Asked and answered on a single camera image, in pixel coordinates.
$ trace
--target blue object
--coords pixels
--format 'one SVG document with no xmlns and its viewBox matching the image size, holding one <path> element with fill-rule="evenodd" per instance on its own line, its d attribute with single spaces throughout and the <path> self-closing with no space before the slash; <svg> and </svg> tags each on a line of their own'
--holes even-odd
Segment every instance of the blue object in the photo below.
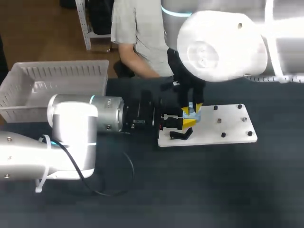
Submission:
<svg viewBox="0 0 304 228">
<path fill-rule="evenodd" d="M 191 12 L 187 12 L 187 13 L 176 13 L 176 12 L 172 12 L 169 10 L 166 10 L 163 6 L 161 6 L 162 11 L 164 11 L 166 14 L 169 14 L 171 16 L 174 17 L 179 17 L 179 18 L 188 18 L 192 15 Z"/>
<path fill-rule="evenodd" d="M 90 99 L 89 104 L 91 104 L 91 103 L 92 103 L 92 101 L 93 101 L 94 97 L 95 97 L 95 95 L 91 96 L 91 99 Z"/>
<path fill-rule="evenodd" d="M 189 102 L 189 115 L 187 115 L 185 112 L 183 112 L 182 117 L 184 119 L 195 119 L 197 123 L 200 122 L 200 116 L 201 110 L 199 110 L 197 113 L 195 113 L 193 108 L 193 103 Z"/>
</svg>

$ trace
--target metal shelf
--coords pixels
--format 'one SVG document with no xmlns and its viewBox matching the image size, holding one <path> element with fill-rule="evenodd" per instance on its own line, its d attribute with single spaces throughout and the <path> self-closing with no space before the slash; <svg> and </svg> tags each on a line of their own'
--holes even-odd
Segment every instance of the metal shelf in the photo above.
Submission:
<svg viewBox="0 0 304 228">
<path fill-rule="evenodd" d="M 90 38 L 110 38 L 111 34 L 98 35 L 93 32 L 90 26 L 86 22 L 86 1 L 85 0 L 75 0 L 77 6 L 77 12 L 79 16 L 79 21 L 82 29 L 82 33 L 85 40 L 85 47 L 87 50 L 91 50 L 91 40 Z"/>
</svg>

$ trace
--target wooden floor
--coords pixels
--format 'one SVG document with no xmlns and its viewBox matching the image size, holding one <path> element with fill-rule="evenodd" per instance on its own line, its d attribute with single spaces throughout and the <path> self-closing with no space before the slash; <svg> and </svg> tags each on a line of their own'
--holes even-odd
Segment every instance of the wooden floor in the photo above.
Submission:
<svg viewBox="0 0 304 228">
<path fill-rule="evenodd" d="M 9 69 L 16 62 L 108 59 L 108 75 L 116 77 L 118 53 L 104 52 L 110 41 L 91 39 L 87 51 L 77 10 L 59 0 L 0 0 L 0 33 Z"/>
</svg>

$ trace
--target man's arm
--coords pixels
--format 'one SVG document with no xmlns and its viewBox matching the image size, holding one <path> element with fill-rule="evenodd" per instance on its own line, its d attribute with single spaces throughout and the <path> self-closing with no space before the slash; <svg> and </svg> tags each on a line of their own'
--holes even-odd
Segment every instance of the man's arm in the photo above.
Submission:
<svg viewBox="0 0 304 228">
<path fill-rule="evenodd" d="M 160 77 L 143 58 L 134 52 L 133 44 L 119 43 L 118 52 L 122 63 L 137 76 L 142 78 Z"/>
<path fill-rule="evenodd" d="M 143 78 L 159 77 L 149 64 L 134 52 L 136 18 L 134 0 L 115 0 L 112 13 L 111 41 L 118 44 L 121 61 Z"/>
</svg>

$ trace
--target black bag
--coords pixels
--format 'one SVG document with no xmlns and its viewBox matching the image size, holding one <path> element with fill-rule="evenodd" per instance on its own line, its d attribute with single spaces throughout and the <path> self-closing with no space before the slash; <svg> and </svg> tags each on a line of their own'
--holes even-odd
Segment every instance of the black bag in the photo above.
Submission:
<svg viewBox="0 0 304 228">
<path fill-rule="evenodd" d="M 63 8 L 76 9 L 76 2 L 75 2 L 75 0 L 59 0 L 59 4 Z"/>
<path fill-rule="evenodd" d="M 94 33 L 98 35 L 111 33 L 113 4 L 114 0 L 89 1 L 89 18 Z"/>
</svg>

